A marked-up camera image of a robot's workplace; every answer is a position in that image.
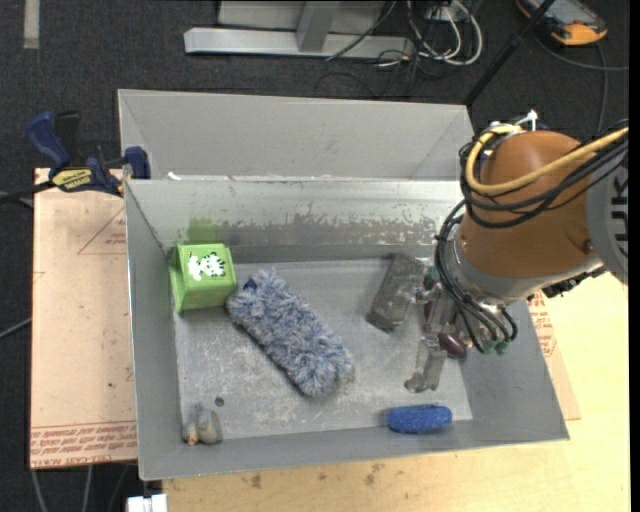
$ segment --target orange device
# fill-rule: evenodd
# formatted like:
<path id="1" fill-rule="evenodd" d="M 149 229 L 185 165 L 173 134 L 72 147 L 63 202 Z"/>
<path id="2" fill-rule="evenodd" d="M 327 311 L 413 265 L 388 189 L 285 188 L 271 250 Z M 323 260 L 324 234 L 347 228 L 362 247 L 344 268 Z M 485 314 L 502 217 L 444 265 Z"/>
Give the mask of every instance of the orange device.
<path id="1" fill-rule="evenodd" d="M 516 5 L 530 18 L 541 0 L 516 0 Z M 607 34 L 607 25 L 579 0 L 556 0 L 537 25 L 545 36 L 564 46 L 584 46 Z"/>

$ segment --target wooden table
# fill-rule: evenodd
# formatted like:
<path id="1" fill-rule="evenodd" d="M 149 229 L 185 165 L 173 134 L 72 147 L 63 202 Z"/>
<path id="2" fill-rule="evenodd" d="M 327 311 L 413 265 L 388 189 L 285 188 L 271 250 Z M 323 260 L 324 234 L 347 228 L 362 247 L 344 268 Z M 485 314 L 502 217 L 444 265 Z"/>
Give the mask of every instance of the wooden table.
<path id="1" fill-rule="evenodd" d="M 182 511 L 630 510 L 628 290 L 547 300 L 582 418 L 570 441 L 163 481 Z"/>

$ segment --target metal stand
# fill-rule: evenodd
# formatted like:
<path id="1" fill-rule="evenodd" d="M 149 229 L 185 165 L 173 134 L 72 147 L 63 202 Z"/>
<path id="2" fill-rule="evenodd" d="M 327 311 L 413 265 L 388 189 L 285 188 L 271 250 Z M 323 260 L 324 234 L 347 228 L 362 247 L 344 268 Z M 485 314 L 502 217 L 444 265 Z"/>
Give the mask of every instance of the metal stand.
<path id="1" fill-rule="evenodd" d="M 345 3 L 349 2 L 304 2 L 295 30 L 238 29 L 224 26 L 192 28 L 184 34 L 185 51 L 188 54 L 330 57 L 352 44 L 359 36 L 357 33 L 330 32 L 334 20 L 338 16 L 347 15 L 343 5 Z M 370 14 L 372 7 L 362 6 L 358 10 L 364 9 L 368 9 Z M 251 16 L 250 8 L 245 11 Z M 374 8 L 374 12 L 379 13 L 379 9 Z M 410 51 L 408 44 L 410 45 L 404 37 L 367 36 L 344 56 L 376 58 L 384 51 Z"/>

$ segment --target yellow cable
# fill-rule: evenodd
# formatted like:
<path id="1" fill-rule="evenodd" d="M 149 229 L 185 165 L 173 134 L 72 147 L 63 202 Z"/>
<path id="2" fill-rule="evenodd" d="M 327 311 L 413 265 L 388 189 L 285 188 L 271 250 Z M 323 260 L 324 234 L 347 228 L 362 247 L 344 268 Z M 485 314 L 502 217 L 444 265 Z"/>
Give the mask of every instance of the yellow cable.
<path id="1" fill-rule="evenodd" d="M 505 183 L 499 183 L 497 185 L 485 185 L 480 183 L 473 175 L 473 168 L 475 166 L 475 161 L 478 157 L 478 153 L 480 153 L 480 150 L 482 149 L 482 146 L 484 146 L 484 144 L 486 144 L 487 141 L 489 141 L 489 139 L 491 139 L 495 135 L 502 135 L 503 133 L 513 132 L 513 128 L 514 126 L 511 125 L 500 125 L 492 128 L 490 129 L 490 131 L 482 134 L 478 138 L 473 148 L 471 148 L 469 157 L 467 158 L 467 163 L 465 165 L 465 178 L 472 190 L 482 194 L 502 194 L 504 192 L 511 192 L 512 190 L 516 190 L 520 187 L 533 183 L 538 178 L 552 173 L 592 151 L 597 151 L 604 146 L 611 144 L 613 141 L 619 139 L 629 131 L 629 127 L 627 126 L 618 131 L 612 132 L 576 149 L 575 151 L 567 153 L 566 155 L 558 158 L 557 160 L 554 160 L 553 162 L 548 163 L 547 165 L 540 167 L 539 169 L 536 169 L 535 171 L 531 171 L 530 173 L 525 174 L 524 176 L 520 176 L 519 178 L 516 178 L 514 180 L 507 181 Z"/>

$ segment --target fuzzy blue sock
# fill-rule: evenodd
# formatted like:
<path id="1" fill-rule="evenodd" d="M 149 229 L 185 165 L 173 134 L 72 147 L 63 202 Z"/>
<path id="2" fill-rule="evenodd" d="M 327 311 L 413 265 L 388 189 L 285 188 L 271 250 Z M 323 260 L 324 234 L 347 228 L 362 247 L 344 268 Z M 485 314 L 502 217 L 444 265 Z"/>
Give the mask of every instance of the fuzzy blue sock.
<path id="1" fill-rule="evenodd" d="M 326 328 L 309 304 L 274 269 L 253 275 L 226 303 L 241 325 L 302 393 L 323 397 L 353 371 L 340 337 Z"/>
<path id="2" fill-rule="evenodd" d="M 389 409 L 387 426 L 402 434 L 423 434 L 446 427 L 453 419 L 451 409 L 444 405 L 407 405 Z"/>

